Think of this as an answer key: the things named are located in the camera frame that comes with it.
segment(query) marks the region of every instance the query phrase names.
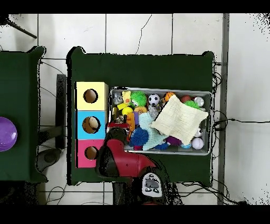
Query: light blue cloth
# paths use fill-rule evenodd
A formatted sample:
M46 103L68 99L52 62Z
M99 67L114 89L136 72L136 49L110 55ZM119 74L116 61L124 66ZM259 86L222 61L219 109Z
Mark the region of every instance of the light blue cloth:
M150 127L153 121L154 120L149 114L149 112L139 115L139 125L142 129L147 130L149 135L148 141L142 147L143 151L154 148L155 146L159 145L165 138L168 137L167 135L160 135L156 129Z

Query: yellow box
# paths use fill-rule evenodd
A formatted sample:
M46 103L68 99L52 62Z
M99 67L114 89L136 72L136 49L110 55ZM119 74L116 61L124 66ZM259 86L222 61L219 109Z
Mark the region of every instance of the yellow box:
M107 110L108 85L104 82L76 82L75 106L77 110Z

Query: cloth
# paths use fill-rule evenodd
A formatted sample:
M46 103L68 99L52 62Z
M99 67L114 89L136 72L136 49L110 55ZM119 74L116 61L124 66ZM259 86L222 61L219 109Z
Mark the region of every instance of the cloth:
M173 95L150 127L188 145L207 116L207 112L189 107Z
M155 146L159 145L165 138L168 137L167 135L160 135L157 130L150 127L153 121L154 120L149 114L149 112L139 115L139 125L142 129L147 130L149 135L148 141L142 147L143 151L154 148Z

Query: soccer ball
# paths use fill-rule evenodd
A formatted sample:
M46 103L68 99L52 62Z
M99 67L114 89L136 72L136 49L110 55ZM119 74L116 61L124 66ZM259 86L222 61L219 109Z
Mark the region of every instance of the soccer ball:
M160 101L160 98L157 94L151 94L148 97L149 105L156 106L159 103L159 101Z

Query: blue box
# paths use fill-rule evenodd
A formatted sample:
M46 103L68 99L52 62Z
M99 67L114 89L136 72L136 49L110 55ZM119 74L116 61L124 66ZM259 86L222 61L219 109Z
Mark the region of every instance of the blue box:
M105 139L105 126L107 122L107 114L106 111L82 111L78 110L78 122L77 125L77 139L80 140L88 140L88 139ZM87 117L95 117L99 120L100 128L94 134L88 134L83 129L83 121Z

